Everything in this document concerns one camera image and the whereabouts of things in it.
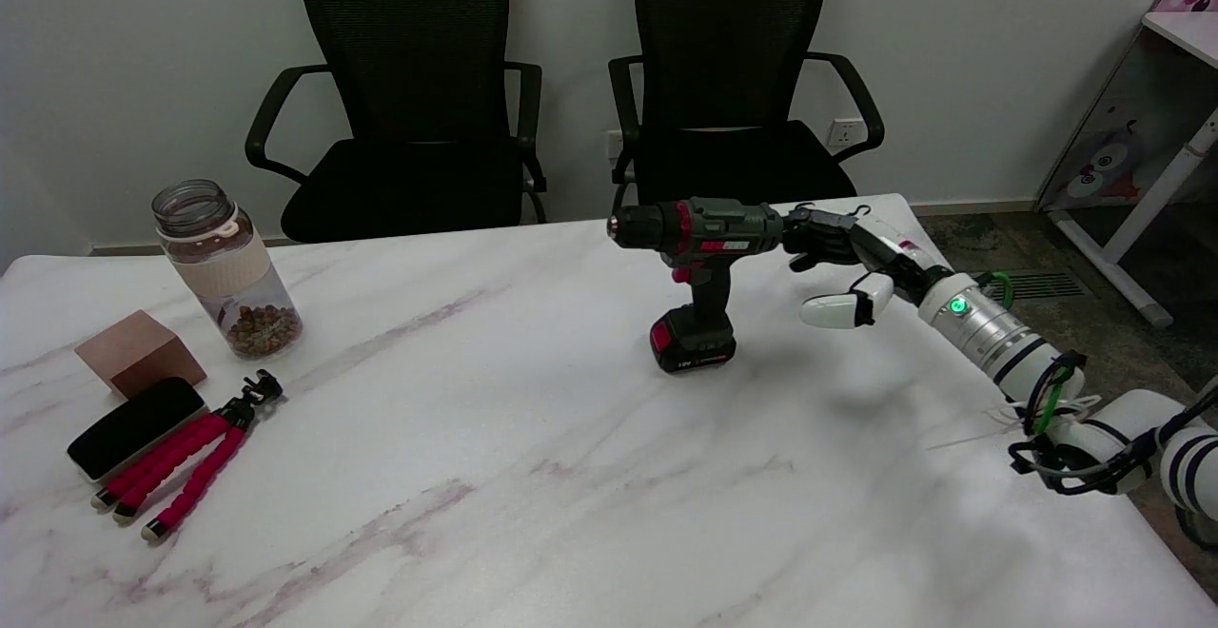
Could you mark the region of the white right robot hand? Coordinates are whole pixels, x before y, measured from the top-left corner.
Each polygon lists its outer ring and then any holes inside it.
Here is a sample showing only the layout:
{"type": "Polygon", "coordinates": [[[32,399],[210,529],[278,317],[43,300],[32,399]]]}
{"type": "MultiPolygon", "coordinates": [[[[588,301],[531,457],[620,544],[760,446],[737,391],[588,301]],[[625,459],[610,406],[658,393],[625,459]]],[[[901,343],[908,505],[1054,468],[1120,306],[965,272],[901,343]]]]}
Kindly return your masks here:
{"type": "Polygon", "coordinates": [[[845,291],[805,299],[801,323],[818,329],[870,327],[894,297],[920,305],[933,285],[952,276],[931,252],[871,211],[868,204],[849,213],[797,204],[784,217],[780,243],[793,256],[792,271],[822,264],[865,268],[845,291]]]}

